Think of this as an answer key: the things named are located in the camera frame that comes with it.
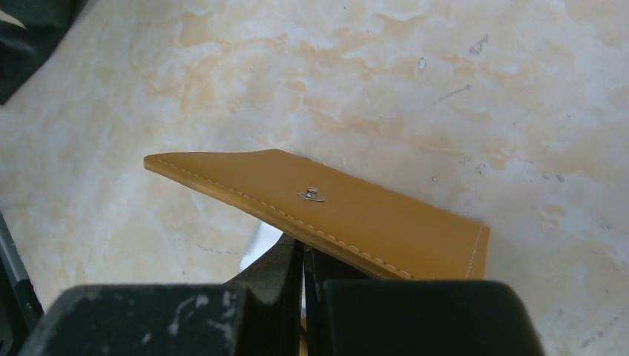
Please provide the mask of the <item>tan leather card holder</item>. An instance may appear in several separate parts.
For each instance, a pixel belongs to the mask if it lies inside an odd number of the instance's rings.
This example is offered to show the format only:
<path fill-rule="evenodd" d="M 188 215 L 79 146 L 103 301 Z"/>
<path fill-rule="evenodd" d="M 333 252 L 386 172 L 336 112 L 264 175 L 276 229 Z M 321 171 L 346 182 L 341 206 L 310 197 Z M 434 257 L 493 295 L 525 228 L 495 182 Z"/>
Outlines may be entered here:
<path fill-rule="evenodd" d="M 481 279 L 490 229 L 271 149 L 146 156 L 149 171 L 234 206 L 373 277 Z"/>

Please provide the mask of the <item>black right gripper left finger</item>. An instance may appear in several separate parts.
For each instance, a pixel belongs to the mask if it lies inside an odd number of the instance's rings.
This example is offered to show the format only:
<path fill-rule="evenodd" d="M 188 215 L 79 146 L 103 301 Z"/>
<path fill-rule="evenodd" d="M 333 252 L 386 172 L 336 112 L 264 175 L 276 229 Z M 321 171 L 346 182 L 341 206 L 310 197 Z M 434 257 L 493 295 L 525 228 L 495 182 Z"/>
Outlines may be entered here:
<path fill-rule="evenodd" d="M 297 355 L 303 245 L 283 235 L 222 284 L 87 285 L 54 302 L 23 355 Z"/>

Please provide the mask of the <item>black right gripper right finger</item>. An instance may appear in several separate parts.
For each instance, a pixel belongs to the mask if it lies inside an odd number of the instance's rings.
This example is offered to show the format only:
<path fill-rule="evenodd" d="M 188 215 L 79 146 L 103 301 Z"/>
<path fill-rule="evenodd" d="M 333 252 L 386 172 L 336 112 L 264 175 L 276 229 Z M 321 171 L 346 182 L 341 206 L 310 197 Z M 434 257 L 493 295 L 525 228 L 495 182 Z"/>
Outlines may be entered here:
<path fill-rule="evenodd" d="M 542 355 L 506 284 L 377 280 L 313 248 L 304 254 L 311 355 Z"/>

